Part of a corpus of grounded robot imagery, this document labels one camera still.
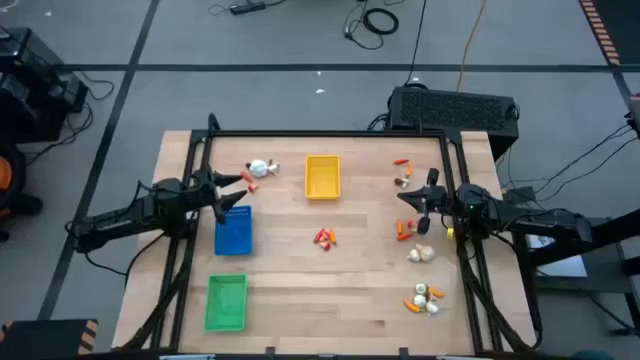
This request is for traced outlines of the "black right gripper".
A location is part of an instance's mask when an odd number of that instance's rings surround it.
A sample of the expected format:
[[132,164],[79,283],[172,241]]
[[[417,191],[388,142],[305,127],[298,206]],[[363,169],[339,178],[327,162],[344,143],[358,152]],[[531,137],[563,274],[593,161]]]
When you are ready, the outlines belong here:
[[401,192],[397,194],[399,199],[409,204],[415,210],[420,210],[421,217],[418,220],[417,233],[426,234],[431,220],[430,213],[447,214],[450,198],[444,186],[438,185],[439,170],[430,168],[426,176],[426,185],[420,189]]

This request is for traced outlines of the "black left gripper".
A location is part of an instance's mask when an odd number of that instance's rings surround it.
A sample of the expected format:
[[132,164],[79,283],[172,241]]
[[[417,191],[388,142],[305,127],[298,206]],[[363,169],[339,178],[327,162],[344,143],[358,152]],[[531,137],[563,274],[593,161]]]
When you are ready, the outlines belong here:
[[213,171],[210,167],[201,167],[190,175],[193,187],[198,194],[199,204],[202,207],[210,206],[213,209],[216,222],[225,223],[224,210],[230,210],[247,193],[247,190],[237,191],[231,194],[219,195],[217,186],[228,186],[240,180],[241,175],[222,175]]

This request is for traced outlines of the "blue plastic basket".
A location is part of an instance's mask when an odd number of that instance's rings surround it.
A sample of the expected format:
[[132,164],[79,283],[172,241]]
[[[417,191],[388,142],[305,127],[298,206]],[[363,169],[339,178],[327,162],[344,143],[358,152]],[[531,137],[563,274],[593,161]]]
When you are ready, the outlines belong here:
[[244,256],[252,251],[252,208],[248,205],[233,207],[225,213],[225,223],[215,225],[214,254]]

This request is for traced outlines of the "black perforated computer case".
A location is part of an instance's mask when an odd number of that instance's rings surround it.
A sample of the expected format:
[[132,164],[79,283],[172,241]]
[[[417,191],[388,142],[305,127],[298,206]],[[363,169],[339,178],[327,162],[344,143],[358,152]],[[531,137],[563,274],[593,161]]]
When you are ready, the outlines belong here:
[[520,108],[511,97],[431,90],[419,83],[394,88],[383,117],[386,130],[440,130],[456,144],[484,131],[494,159],[519,138]]

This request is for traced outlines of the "yellow plastic basket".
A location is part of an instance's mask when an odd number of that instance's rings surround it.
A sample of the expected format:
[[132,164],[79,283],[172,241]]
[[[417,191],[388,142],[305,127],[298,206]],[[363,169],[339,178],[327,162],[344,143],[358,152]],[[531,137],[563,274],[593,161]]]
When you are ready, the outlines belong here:
[[340,157],[307,155],[304,190],[311,200],[338,199],[341,196]]

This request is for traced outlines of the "green plastic basket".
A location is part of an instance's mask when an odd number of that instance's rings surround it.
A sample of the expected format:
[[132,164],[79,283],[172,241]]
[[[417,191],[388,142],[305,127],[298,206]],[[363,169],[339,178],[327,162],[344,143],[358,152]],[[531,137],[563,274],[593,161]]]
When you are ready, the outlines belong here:
[[245,274],[209,277],[204,317],[206,332],[241,332],[245,329],[247,288]]

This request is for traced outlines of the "white printed paper sheet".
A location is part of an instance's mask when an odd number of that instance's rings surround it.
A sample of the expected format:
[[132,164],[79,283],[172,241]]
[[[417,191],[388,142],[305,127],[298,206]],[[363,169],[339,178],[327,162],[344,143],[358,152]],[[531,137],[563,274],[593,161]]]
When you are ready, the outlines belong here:
[[[530,250],[536,250],[555,244],[555,239],[540,235],[526,235],[526,241]],[[538,266],[544,276],[586,278],[588,276],[581,255],[559,260],[546,265]]]

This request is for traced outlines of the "black power strip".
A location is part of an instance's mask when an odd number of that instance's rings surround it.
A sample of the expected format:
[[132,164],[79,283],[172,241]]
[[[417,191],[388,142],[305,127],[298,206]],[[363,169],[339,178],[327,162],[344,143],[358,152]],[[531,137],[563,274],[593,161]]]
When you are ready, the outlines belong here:
[[232,15],[243,15],[251,12],[262,11],[266,9],[264,2],[247,2],[240,5],[232,5],[229,7],[229,12]]

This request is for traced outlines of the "black metal beam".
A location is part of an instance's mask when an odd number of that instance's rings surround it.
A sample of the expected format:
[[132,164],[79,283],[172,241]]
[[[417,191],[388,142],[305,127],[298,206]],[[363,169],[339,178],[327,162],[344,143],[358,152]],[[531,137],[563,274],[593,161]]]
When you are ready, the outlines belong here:
[[553,243],[534,250],[525,250],[524,243],[517,245],[518,259],[531,268],[537,268],[640,236],[640,209],[616,218],[588,218],[552,211],[516,220],[509,229],[514,234],[554,239]]

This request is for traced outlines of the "black and orange device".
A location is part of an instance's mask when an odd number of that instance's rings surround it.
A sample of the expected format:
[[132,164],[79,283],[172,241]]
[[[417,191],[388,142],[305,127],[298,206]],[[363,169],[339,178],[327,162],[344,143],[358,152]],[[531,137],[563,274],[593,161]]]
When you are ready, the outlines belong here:
[[23,191],[25,183],[24,154],[14,143],[0,140],[0,219],[35,215],[42,210],[42,200]]

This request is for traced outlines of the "black equipment stack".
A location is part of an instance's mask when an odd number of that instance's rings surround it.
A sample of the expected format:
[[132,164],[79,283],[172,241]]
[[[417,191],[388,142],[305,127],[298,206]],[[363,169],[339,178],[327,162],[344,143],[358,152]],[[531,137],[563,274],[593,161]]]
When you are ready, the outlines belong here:
[[28,27],[0,26],[0,135],[17,144],[57,140],[88,87]]

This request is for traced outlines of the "black hazard striped mat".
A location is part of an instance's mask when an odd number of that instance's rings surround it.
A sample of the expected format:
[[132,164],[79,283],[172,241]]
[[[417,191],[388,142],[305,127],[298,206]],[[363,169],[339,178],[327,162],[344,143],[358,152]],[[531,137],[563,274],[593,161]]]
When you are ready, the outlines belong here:
[[580,0],[607,60],[640,66],[640,0]]

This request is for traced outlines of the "black aluminium table frame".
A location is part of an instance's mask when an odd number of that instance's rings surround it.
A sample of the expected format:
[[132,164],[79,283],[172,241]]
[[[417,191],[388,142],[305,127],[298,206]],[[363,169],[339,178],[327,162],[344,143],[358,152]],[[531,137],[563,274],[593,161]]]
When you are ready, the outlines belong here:
[[[442,180],[469,180],[500,195],[488,137],[466,132],[443,162],[440,141],[429,135],[360,131],[276,131],[259,136],[226,133],[214,139],[211,166],[236,173],[253,158],[273,158],[279,175],[260,182],[245,198],[253,209],[254,250],[246,257],[213,252],[213,214],[205,210],[193,244],[193,262],[185,306],[170,308],[161,341],[182,351],[208,353],[394,355],[472,354],[477,348],[503,350],[479,304],[470,303],[461,277],[456,246],[447,223],[434,218],[423,243],[435,249],[427,264],[408,261],[411,240],[396,240],[398,220],[414,210],[396,196],[393,180],[407,158],[411,184],[421,186],[430,168]],[[311,200],[305,196],[307,155],[340,157],[341,196]],[[314,244],[322,229],[333,228],[337,245],[324,251]],[[241,332],[206,332],[205,303],[209,277],[247,276],[246,327]],[[415,285],[444,294],[431,301],[439,312],[420,313],[413,302]]]

